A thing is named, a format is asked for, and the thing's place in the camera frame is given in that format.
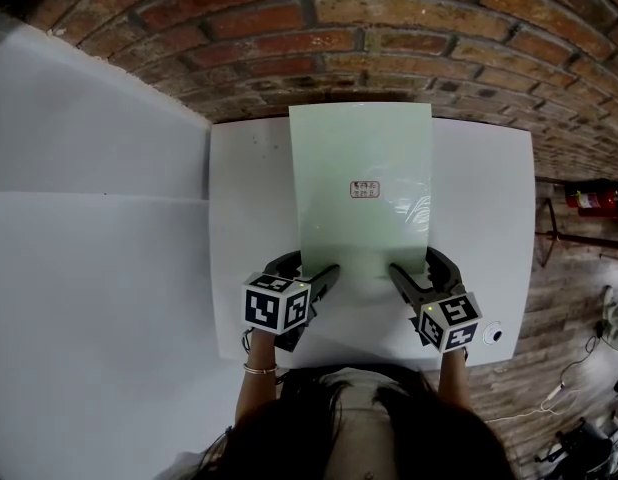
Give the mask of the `person's left forearm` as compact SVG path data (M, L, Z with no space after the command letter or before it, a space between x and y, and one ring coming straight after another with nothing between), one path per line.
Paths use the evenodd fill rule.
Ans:
M238 396L235 422L276 398L275 335L255 329L243 364L244 377Z

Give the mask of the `person's right forearm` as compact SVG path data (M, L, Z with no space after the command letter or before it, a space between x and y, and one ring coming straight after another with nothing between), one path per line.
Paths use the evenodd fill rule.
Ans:
M465 348L458 348L442 356L438 397L448 405L471 411L466 352Z

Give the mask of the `pale green sheet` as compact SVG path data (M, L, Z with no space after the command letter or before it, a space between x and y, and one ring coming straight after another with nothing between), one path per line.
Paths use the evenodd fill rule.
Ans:
M304 267L337 264L383 278L425 269L432 109L422 103L331 103L289 110Z

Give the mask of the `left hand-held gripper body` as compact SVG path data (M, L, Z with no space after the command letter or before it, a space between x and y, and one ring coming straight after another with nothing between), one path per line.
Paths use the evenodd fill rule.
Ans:
M310 287L298 279L255 272L242 285L242 321L251 330L275 335L275 346L295 351L302 335L316 318Z

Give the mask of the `person's white shirt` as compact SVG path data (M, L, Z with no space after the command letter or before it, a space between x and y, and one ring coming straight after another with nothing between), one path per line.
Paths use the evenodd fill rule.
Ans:
M389 365L291 370L274 401L153 480L399 480L382 398L420 385L417 373Z

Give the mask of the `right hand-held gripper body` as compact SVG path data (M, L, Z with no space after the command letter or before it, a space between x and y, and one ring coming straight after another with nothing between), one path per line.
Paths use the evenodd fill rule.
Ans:
M414 309L411 318L423 346L444 354L472 342L482 319L476 298L462 282L432 284L429 288L411 283L407 298Z

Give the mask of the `black metal stand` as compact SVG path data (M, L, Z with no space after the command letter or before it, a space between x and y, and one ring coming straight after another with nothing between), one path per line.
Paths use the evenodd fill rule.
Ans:
M615 430L605 433L581 417L565 431L558 431L551 445L534 456L543 480L606 480L618 471L618 418Z

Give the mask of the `wooden coat rack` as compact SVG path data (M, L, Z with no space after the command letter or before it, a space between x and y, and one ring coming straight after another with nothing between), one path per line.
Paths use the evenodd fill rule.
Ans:
M611 210L569 207L566 183L549 178L535 182L535 237L537 261L546 267L558 251L574 248L593 252L604 260L618 261L618 217Z

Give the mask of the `red fire extinguisher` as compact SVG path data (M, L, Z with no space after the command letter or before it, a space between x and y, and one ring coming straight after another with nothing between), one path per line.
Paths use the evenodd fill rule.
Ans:
M565 202L583 217L613 217L618 210L618 194L615 190L607 188L567 191Z

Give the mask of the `white table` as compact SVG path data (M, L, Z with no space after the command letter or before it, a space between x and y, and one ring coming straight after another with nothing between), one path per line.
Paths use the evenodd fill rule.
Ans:
M210 139L209 239L218 350L241 360L241 287L254 272L299 247L289 122L285 118L216 124ZM429 242L459 267L482 319L469 361L504 361L514 353L533 256L535 182L527 132L458 120L433 123ZM393 283L382 280L360 299L339 281L317 305L317 317L283 367L393 363L436 368L412 312ZM499 321L501 339L483 341Z

